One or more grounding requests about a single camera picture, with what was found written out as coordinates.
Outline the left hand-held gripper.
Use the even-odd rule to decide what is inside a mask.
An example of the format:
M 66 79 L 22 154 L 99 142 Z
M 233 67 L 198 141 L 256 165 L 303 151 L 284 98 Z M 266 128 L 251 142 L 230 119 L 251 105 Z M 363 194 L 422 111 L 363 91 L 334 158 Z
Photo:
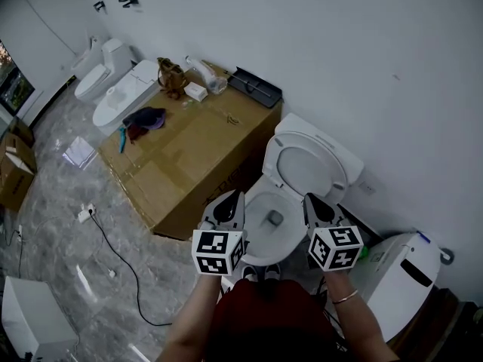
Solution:
M 200 275 L 231 276 L 245 254 L 245 194 L 223 193 L 207 205 L 192 233 L 192 258 Z

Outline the person's left forearm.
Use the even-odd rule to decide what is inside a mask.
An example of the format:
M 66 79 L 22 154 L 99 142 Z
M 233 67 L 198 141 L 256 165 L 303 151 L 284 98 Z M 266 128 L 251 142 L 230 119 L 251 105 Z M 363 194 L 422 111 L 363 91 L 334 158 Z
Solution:
M 178 312 L 156 362 L 203 361 L 220 287 L 220 276 L 199 277 L 189 298 Z

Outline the white toilet lid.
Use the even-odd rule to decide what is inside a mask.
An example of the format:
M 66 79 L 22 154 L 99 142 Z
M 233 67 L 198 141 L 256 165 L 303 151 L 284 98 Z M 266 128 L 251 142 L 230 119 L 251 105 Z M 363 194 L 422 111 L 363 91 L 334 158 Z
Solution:
M 331 191 L 330 170 L 304 149 L 290 147 L 282 150 L 277 169 L 281 179 L 300 196 L 310 192 L 327 196 Z

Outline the white toilet with black slot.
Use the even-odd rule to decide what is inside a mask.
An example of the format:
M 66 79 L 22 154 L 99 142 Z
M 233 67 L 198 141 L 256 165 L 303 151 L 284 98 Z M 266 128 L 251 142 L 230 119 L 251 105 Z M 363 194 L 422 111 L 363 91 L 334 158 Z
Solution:
M 355 264 L 349 277 L 372 310 L 385 341 L 413 319 L 431 292 L 440 267 L 437 244 L 420 233 L 387 238 Z

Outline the white toilet with flat lid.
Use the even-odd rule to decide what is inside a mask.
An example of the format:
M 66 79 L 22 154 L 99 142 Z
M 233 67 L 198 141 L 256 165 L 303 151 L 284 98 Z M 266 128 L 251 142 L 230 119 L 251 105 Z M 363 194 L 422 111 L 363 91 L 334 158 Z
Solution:
M 159 92 L 157 74 L 157 63 L 151 60 L 138 63 L 114 85 L 122 93 L 120 101 L 108 103 L 104 95 L 94 111 L 94 125 L 108 137 L 117 131 L 124 118 Z

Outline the white toilet with tall tank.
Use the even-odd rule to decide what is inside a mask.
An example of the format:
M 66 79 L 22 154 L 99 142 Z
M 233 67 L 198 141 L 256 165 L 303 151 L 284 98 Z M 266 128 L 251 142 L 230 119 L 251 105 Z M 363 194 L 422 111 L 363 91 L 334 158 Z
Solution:
M 101 47 L 102 61 L 98 63 L 78 84 L 75 97 L 83 103 L 98 103 L 109 88 L 132 68 L 129 47 L 117 38 L 112 38 Z

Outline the person's dark red skirt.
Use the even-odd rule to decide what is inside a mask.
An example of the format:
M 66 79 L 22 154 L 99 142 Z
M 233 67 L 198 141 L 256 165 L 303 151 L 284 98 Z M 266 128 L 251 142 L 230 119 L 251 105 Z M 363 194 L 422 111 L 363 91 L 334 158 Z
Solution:
M 238 281 L 217 303 L 205 362 L 334 362 L 334 330 L 297 282 Z

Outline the dark red cloth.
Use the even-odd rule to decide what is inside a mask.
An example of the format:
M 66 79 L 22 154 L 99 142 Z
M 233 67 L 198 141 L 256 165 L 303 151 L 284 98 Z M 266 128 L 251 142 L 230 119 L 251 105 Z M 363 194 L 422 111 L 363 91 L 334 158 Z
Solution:
M 129 127 L 127 127 L 126 131 L 131 144 L 134 144 L 136 140 L 149 132 L 148 129 L 140 127 L 136 124 L 131 124 Z

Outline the dark purple cloth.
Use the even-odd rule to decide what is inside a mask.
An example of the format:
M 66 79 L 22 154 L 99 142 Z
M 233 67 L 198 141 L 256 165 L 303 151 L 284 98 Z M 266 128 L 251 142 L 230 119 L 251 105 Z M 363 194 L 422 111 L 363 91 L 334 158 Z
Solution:
M 147 130 L 156 130 L 165 123 L 166 110 L 164 108 L 143 107 L 131 113 L 122 120 L 125 127 L 137 126 Z

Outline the clear plastic wrapped tube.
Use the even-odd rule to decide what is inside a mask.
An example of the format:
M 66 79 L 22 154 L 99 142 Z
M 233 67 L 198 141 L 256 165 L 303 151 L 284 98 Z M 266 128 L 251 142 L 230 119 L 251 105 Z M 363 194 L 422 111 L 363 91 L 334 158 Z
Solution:
M 206 62 L 191 56 L 186 56 L 185 61 L 201 76 L 207 89 L 212 94 L 219 95 L 225 91 L 227 79 L 219 76 Z

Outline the brown bag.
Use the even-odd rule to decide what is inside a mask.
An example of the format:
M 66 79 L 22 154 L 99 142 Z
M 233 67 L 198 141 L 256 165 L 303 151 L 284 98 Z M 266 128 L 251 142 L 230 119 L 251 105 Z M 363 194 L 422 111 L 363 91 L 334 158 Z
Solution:
M 180 99 L 187 85 L 184 71 L 169 58 L 158 57 L 157 63 L 157 80 L 161 91 L 173 100 Z

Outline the shiny white sheet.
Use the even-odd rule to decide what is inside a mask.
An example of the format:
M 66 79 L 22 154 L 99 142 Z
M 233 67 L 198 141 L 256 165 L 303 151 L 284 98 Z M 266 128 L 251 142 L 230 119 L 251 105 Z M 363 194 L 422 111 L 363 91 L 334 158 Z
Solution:
M 95 149 L 82 137 L 76 137 L 63 153 L 71 165 L 84 170 L 96 156 Z

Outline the small open cardboard box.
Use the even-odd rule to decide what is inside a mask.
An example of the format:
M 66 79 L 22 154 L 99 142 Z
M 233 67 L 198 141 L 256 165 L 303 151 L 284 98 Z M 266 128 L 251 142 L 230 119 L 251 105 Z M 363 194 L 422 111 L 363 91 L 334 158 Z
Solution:
M 0 205 L 18 212 L 36 172 L 33 150 L 7 132 L 0 142 Z

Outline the white box-shaped appliance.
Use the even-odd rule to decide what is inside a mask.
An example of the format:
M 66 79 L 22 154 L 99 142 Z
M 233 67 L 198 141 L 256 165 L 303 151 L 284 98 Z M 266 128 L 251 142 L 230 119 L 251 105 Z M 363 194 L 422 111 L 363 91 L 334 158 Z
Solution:
M 78 343 L 78 335 L 44 281 L 7 276 L 2 326 L 25 362 L 56 362 Z

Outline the small closed cardboard box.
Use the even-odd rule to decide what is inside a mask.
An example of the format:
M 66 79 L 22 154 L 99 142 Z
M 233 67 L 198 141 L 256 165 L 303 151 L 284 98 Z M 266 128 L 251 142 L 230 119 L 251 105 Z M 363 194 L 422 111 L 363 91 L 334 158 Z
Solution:
M 34 146 L 35 137 L 32 130 L 17 116 L 13 117 L 7 130 L 9 133 L 19 137 L 29 148 Z

